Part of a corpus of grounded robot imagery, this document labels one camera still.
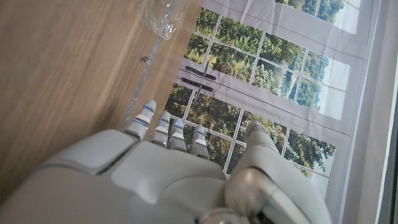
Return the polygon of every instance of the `wood grain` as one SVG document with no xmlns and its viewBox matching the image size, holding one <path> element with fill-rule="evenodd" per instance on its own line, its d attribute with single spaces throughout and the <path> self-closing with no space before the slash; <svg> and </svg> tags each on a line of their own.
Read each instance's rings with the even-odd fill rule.
<svg viewBox="0 0 398 224">
<path fill-rule="evenodd" d="M 137 19 L 137 1 L 0 1 L 0 202 L 50 156 L 120 128 L 145 65 L 141 57 L 155 40 Z M 166 104 L 200 3 L 189 1 L 186 9 L 150 69 L 145 85 L 155 91 L 140 95 L 158 108 Z"/>
</svg>

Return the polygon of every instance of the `green foliage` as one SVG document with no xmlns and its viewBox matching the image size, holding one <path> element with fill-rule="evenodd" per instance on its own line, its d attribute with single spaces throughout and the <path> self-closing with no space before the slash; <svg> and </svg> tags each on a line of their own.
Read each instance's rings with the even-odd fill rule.
<svg viewBox="0 0 398 224">
<path fill-rule="evenodd" d="M 315 80 L 322 81 L 327 66 L 329 66 L 328 57 L 308 51 L 303 73 Z"/>
<path fill-rule="evenodd" d="M 192 90 L 174 83 L 165 110 L 170 114 L 182 118 L 187 109 Z"/>
<path fill-rule="evenodd" d="M 246 26 L 233 19 L 223 17 L 216 33 L 216 38 L 226 44 L 256 54 L 259 48 L 262 31 Z"/>
<path fill-rule="evenodd" d="M 201 94 L 192 102 L 188 120 L 205 128 L 233 137 L 240 109 L 225 102 Z"/>
<path fill-rule="evenodd" d="M 285 158 L 311 169 L 317 166 L 325 171 L 322 159 L 334 156 L 335 149 L 335 146 L 290 130 Z"/>
<path fill-rule="evenodd" d="M 213 30 L 216 26 L 218 17 L 219 15 L 217 13 L 202 8 L 200 11 L 199 18 L 197 20 L 195 31 L 211 37 Z"/>
<path fill-rule="evenodd" d="M 305 49 L 275 35 L 266 34 L 260 57 L 289 69 L 300 71 Z"/>
<path fill-rule="evenodd" d="M 319 111 L 320 108 L 317 104 L 319 102 L 320 92 L 321 84 L 303 78 L 297 95 L 297 103 L 301 106 Z"/>
<path fill-rule="evenodd" d="M 317 11 L 318 1 L 321 0 L 305 0 L 302 11 L 314 16 L 315 12 Z"/>
<path fill-rule="evenodd" d="M 318 18 L 334 24 L 336 22 L 336 14 L 344 6 L 343 0 L 321 0 Z"/>
<path fill-rule="evenodd" d="M 275 0 L 277 3 L 288 4 L 289 0 Z"/>
<path fill-rule="evenodd" d="M 210 68 L 249 82 L 254 57 L 230 47 L 213 43 L 209 53 Z"/>
<path fill-rule="evenodd" d="M 297 76 L 260 60 L 252 84 L 268 92 L 293 101 Z"/>
<path fill-rule="evenodd" d="M 208 45 L 209 45 L 208 39 L 200 37 L 199 35 L 196 34 L 192 34 L 184 57 L 192 62 L 201 64 L 205 59 L 205 54 Z"/>
<path fill-rule="evenodd" d="M 210 160 L 224 168 L 231 141 L 209 133 L 205 133 L 205 138 Z"/>
</svg>

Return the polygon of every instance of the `window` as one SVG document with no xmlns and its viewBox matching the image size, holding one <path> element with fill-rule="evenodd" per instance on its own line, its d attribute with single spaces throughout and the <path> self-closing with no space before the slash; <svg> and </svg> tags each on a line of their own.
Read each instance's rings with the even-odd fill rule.
<svg viewBox="0 0 398 224">
<path fill-rule="evenodd" d="M 341 119 L 349 65 L 207 9 L 195 30 L 185 58 Z"/>
<path fill-rule="evenodd" d="M 341 20 L 358 17 L 347 16 L 350 7 L 359 10 L 356 0 L 282 2 L 303 12 L 273 1 L 230 1 L 229 6 L 207 1 L 222 15 L 201 10 L 166 109 L 174 119 L 183 119 L 187 131 L 197 124 L 205 127 L 210 159 L 226 174 L 246 150 L 247 125 L 260 121 L 281 156 L 310 179 L 335 216 L 364 70 L 361 43 L 367 25 L 361 21 L 356 34 L 358 20 Z M 278 13 L 264 12 L 275 6 Z M 362 7 L 369 9 L 366 2 Z M 207 62 L 216 80 L 186 69 L 203 70 Z M 198 87 L 182 78 L 214 91 L 202 90 L 194 101 Z"/>
<path fill-rule="evenodd" d="M 361 0 L 275 0 L 356 33 Z"/>
</svg>

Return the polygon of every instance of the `glass door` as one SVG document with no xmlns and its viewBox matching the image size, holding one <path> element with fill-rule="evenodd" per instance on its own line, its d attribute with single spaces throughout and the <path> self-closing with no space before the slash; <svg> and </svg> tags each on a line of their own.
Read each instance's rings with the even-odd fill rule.
<svg viewBox="0 0 398 224">
<path fill-rule="evenodd" d="M 323 5 L 315 6 L 317 15 Z M 295 10 L 285 5 L 282 9 Z M 188 146 L 194 127 L 205 127 L 210 159 L 226 174 L 246 149 L 247 125 L 262 122 L 281 156 L 310 179 L 334 216 L 363 61 L 344 51 L 324 50 L 311 33 L 297 35 L 294 27 L 284 30 L 256 20 L 258 15 L 250 12 L 256 10 L 250 7 L 241 21 L 239 11 L 231 8 L 225 16 L 201 10 L 166 110 L 185 123 Z M 308 13 L 295 15 L 308 24 L 330 22 Z M 201 75 L 207 63 L 207 74 L 214 79 Z M 199 85 L 206 87 L 200 93 Z"/>
</svg>

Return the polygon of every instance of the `tree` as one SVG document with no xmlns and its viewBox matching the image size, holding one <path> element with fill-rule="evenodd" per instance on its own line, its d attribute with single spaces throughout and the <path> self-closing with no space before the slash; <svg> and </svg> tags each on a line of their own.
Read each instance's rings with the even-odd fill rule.
<svg viewBox="0 0 398 224">
<path fill-rule="evenodd" d="M 318 18 L 334 24 L 336 22 L 336 14 L 340 9 L 344 8 L 344 6 L 343 0 L 322 0 L 319 7 Z"/>
<path fill-rule="evenodd" d="M 305 0 L 304 2 L 304 7 L 303 7 L 303 12 L 306 12 L 311 15 L 315 15 L 315 12 L 317 11 L 317 3 L 318 1 L 321 0 Z"/>
<path fill-rule="evenodd" d="M 260 57 L 292 70 L 300 70 L 305 49 L 275 35 L 266 34 Z"/>
<path fill-rule="evenodd" d="M 328 57 L 308 51 L 303 72 L 308 77 L 322 81 L 327 66 L 329 66 Z"/>
<path fill-rule="evenodd" d="M 256 54 L 259 48 L 262 31 L 244 25 L 233 19 L 223 17 L 216 33 L 216 38 L 226 44 Z"/>
<path fill-rule="evenodd" d="M 303 78 L 297 95 L 297 103 L 306 108 L 317 110 L 320 92 L 321 85 L 319 83 Z"/>
<path fill-rule="evenodd" d="M 208 45 L 209 41 L 207 39 L 192 34 L 184 57 L 192 62 L 201 64 L 205 58 Z"/>
<path fill-rule="evenodd" d="M 187 109 L 192 90 L 174 83 L 165 110 L 170 114 L 182 118 Z"/>
<path fill-rule="evenodd" d="M 195 26 L 195 31 L 211 36 L 218 20 L 218 14 L 208 9 L 200 10 L 199 18 Z"/>
<path fill-rule="evenodd" d="M 279 85 L 275 84 L 272 70 L 267 71 L 264 65 L 257 66 L 252 84 L 275 95 L 280 95 L 280 90 L 277 88 Z"/>
<path fill-rule="evenodd" d="M 244 82 L 249 82 L 254 57 L 230 47 L 213 43 L 209 53 L 209 67 L 213 70 L 231 75 Z"/>
<path fill-rule="evenodd" d="M 322 160 L 334 156 L 335 149 L 335 146 L 291 130 L 286 145 L 285 158 L 310 169 L 318 166 L 325 171 Z"/>
</svg>

